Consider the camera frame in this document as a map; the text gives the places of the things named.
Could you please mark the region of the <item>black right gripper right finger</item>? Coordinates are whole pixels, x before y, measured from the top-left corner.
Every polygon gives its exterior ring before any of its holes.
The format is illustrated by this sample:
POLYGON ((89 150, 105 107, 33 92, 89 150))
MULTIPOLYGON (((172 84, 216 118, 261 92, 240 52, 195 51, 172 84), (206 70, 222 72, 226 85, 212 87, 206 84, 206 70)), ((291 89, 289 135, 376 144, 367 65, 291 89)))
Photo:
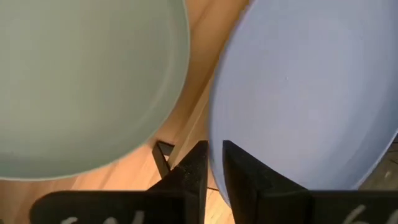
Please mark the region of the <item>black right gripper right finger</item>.
POLYGON ((229 140, 223 170, 236 224, 398 224, 398 191, 309 190, 229 140))

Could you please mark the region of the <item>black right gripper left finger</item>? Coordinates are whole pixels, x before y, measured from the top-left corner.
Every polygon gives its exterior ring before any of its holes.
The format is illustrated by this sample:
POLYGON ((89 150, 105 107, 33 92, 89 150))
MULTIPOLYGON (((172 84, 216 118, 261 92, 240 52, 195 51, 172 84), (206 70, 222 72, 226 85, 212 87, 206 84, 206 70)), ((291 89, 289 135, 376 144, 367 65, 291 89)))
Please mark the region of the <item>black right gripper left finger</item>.
POLYGON ((30 224, 204 224, 208 143, 198 141, 165 177, 138 190, 66 190, 36 200, 30 224))

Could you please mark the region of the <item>blue plate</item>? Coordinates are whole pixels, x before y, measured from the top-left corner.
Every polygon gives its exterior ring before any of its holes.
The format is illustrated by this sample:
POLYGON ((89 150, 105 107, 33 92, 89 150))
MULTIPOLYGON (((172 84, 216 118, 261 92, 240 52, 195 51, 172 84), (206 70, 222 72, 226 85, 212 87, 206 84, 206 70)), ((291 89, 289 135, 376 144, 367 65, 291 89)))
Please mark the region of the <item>blue plate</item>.
POLYGON ((398 134, 398 0, 252 0, 216 70, 223 141, 311 190, 357 189, 398 134))

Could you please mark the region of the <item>pale green plate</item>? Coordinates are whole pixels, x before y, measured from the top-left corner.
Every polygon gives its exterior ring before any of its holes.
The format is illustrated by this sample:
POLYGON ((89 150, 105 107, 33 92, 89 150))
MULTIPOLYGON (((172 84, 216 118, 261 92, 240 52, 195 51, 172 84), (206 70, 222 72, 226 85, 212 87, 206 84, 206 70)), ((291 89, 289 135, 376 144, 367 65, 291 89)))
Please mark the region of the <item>pale green plate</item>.
POLYGON ((185 0, 0 0, 0 180, 129 154, 169 117, 189 59, 185 0))

